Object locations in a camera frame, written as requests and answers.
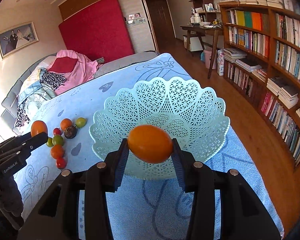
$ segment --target groom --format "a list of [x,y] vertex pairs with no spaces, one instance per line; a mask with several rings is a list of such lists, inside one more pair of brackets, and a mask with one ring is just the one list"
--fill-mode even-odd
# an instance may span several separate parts
[[13,30],[11,31],[10,41],[11,41],[13,49],[16,49],[17,42],[18,42],[18,36],[14,33]]

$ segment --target bride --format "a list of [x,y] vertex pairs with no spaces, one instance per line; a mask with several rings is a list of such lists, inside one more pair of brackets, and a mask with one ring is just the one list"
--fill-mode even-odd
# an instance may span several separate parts
[[20,30],[17,30],[17,36],[18,36],[18,41],[17,41],[16,49],[29,43],[29,41],[23,37],[23,34]]

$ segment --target bookshelf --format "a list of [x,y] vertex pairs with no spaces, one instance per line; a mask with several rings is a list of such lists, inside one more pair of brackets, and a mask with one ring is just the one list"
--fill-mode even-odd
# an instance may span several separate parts
[[[269,22],[270,26],[268,31],[266,30],[257,30],[254,28],[246,27],[246,26],[241,26],[237,24],[231,23],[229,21],[229,15],[228,12],[230,10],[240,10],[240,11],[248,11],[248,12],[256,12],[256,13],[262,13],[262,14],[267,14],[269,17]],[[248,53],[248,56],[251,58],[255,58],[256,61],[262,62],[262,67],[267,69],[267,77],[266,77],[266,82],[262,82],[258,77],[256,77],[254,74],[249,73],[236,63],[230,63],[225,60],[225,74],[224,78],[253,106],[253,108],[258,112],[258,114],[262,117],[262,119],[265,121],[265,123],[268,125],[270,130],[275,134],[275,136],[278,138],[280,141],[280,144],[282,147],[286,150],[286,152],[292,157],[291,152],[289,151],[289,147],[286,145],[286,143],[282,139],[282,135],[277,131],[276,127],[274,127],[273,123],[269,120],[268,116],[266,116],[262,111],[261,107],[263,105],[265,96],[267,92],[270,92],[271,95],[274,97],[274,100],[277,100],[282,107],[284,108],[285,111],[287,111],[288,115],[293,119],[293,121],[296,123],[298,128],[300,129],[300,118],[296,113],[296,110],[300,108],[300,80],[298,80],[292,73],[290,73],[288,70],[286,70],[283,66],[279,65],[276,63],[276,51],[277,51],[277,42],[281,42],[285,45],[290,46],[292,49],[294,49],[296,52],[300,53],[300,47],[289,42],[288,40],[278,37],[277,35],[277,19],[276,19],[276,14],[287,16],[292,19],[296,19],[300,21],[300,15],[295,14],[292,11],[288,11],[285,9],[280,9],[280,8],[275,8],[275,7],[269,7],[269,6],[264,6],[264,5],[251,5],[251,4],[242,4],[240,5],[239,3],[237,4],[220,4],[220,11],[221,11],[221,17],[222,17],[222,22],[223,22],[223,31],[224,31],[224,46],[225,48],[238,48],[241,49],[245,52]],[[269,37],[269,57],[265,57],[260,53],[251,51],[247,49],[246,47],[239,45],[234,42],[230,42],[229,38],[229,27],[236,27],[240,28],[243,30],[251,31],[254,33],[260,33],[262,35],[266,35]],[[253,82],[256,82],[260,88],[258,89],[258,97],[260,98],[259,102],[252,102],[251,97],[249,97],[245,90],[241,89],[232,79],[231,77],[228,77],[228,67],[230,64],[233,64],[234,67],[240,69],[243,73],[247,74],[250,78],[252,78]],[[292,108],[288,109],[284,103],[279,100],[278,96],[274,95],[267,87],[267,81],[268,78],[273,78],[276,76],[280,76],[285,79],[285,81],[289,85],[293,85],[298,89],[298,103],[293,106]]]
[[203,13],[199,13],[199,15],[205,15],[206,18],[207,18],[207,21],[208,22],[213,22],[214,19],[217,19],[217,13],[220,13],[220,12],[207,12],[206,9],[205,9],[205,4],[209,4],[209,3],[212,3],[213,4],[213,7],[214,7],[214,2],[213,0],[190,0],[189,2],[192,2],[193,3],[193,8],[200,8],[202,7],[202,9],[205,11]]

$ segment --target black suit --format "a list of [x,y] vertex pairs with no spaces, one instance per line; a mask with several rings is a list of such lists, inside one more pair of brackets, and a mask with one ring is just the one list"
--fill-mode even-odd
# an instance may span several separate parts
[[10,41],[12,43],[13,49],[16,49],[17,42],[18,42],[18,36],[15,33],[10,35]]

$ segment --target orange fruit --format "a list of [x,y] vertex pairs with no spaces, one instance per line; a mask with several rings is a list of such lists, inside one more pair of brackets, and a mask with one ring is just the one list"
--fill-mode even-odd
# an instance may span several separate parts
[[62,158],[63,155],[65,154],[65,150],[60,144],[56,144],[51,148],[50,154],[54,159]]
[[45,132],[48,134],[48,128],[45,122],[37,120],[31,125],[31,137],[36,136],[39,133]]
[[60,127],[63,131],[66,130],[66,128],[68,128],[71,125],[72,125],[72,121],[68,118],[63,119],[60,123]]
[[137,158],[146,163],[161,163],[172,153],[172,140],[165,130],[143,124],[129,132],[128,147]]

